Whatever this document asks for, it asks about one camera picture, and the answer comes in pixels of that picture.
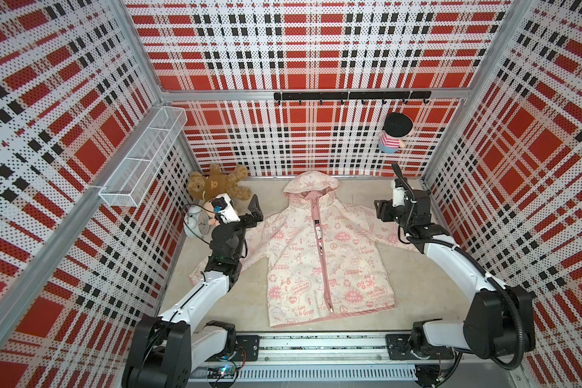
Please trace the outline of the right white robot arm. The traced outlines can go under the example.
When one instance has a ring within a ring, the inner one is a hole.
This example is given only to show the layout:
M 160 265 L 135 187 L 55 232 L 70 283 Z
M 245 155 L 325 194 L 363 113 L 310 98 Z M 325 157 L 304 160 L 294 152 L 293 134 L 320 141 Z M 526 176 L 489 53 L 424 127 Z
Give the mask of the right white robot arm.
M 428 357 L 435 349 L 451 348 L 491 360 L 505 370 L 519 367 L 535 348 L 532 293 L 508 286 L 462 250 L 445 228 L 433 222 L 426 192 L 395 188 L 392 199 L 376 200 L 374 208 L 380 221 L 397 223 L 407 242 L 437 264 L 470 302 L 461 322 L 414 323 L 410 349 Z

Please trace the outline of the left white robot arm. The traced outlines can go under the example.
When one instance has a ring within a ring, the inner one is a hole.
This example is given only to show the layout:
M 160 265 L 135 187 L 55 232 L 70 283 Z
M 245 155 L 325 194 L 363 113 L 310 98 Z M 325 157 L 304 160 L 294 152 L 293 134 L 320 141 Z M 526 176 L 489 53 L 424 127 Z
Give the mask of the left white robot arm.
M 197 284 L 159 316 L 145 315 L 136 325 L 124 367 L 124 387 L 184 387 L 192 372 L 211 357 L 230 358 L 236 349 L 231 323 L 197 326 L 239 279 L 247 257 L 247 230 L 263 221 L 259 199 L 253 196 L 248 212 L 237 215 L 231 199 L 222 194 L 212 201 L 218 221 L 211 234 L 210 257 Z

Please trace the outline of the cream pink printed jacket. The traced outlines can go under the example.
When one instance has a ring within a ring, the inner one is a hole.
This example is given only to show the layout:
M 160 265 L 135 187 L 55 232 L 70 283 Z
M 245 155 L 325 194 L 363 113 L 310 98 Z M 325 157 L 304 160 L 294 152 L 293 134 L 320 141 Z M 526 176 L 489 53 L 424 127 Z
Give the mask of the cream pink printed jacket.
M 307 171 L 282 194 L 286 209 L 247 230 L 244 269 L 268 262 L 268 320 L 287 327 L 369 315 L 395 307 L 377 245 L 404 248 L 397 226 L 375 210 L 344 203 L 337 179 Z

